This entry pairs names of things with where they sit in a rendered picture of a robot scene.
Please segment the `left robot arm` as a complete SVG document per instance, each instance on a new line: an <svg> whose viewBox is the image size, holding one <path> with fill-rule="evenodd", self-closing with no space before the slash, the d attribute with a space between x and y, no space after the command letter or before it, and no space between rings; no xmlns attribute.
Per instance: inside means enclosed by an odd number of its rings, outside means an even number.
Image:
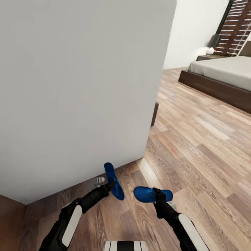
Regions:
<svg viewBox="0 0 251 251"><path fill-rule="evenodd" d="M49 234L44 238L39 251L67 251L72 241L73 235L82 216L103 197L109 196L109 192L116 185L106 183L104 177L91 180L91 191L82 198L78 198L66 204L60 212L59 220L55 222Z"/></svg>

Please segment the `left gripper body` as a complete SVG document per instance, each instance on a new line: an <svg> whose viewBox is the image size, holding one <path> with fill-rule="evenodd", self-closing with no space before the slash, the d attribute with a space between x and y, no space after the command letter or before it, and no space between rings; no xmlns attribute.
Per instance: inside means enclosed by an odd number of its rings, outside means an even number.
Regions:
<svg viewBox="0 0 251 251"><path fill-rule="evenodd" d="M103 197L109 196L109 192L106 185L101 185L100 187L97 187L91 190L87 195L89 195L89 197L91 198L93 206L94 206L101 199L103 199Z"/></svg>

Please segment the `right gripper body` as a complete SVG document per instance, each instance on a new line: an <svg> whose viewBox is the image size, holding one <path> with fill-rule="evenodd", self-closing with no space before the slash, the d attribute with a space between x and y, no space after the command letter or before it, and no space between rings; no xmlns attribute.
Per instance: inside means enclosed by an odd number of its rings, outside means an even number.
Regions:
<svg viewBox="0 0 251 251"><path fill-rule="evenodd" d="M156 200L156 211L157 211L157 217L159 219L162 219L164 217L164 210L167 207L170 207L170 205L166 202L166 195L164 193L156 194L155 196Z"/></svg>

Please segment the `sandal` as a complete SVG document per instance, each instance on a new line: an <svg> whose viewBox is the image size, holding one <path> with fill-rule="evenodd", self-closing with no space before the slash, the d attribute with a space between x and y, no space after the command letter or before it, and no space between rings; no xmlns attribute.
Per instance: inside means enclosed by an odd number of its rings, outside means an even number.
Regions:
<svg viewBox="0 0 251 251"><path fill-rule="evenodd" d="M106 171L108 183L110 184L110 183L117 181L116 185L111 189L111 192L113 193L113 195L117 199L124 200L125 195L124 195L122 186L120 185L119 181L117 180L113 164L107 162L104 164L104 168Z"/></svg>
<svg viewBox="0 0 251 251"><path fill-rule="evenodd" d="M162 190L162 193L166 195L166 202L173 200L173 193L170 190ZM138 186L134 188L134 196L143 203L156 203L156 192L154 189L144 186Z"/></svg>

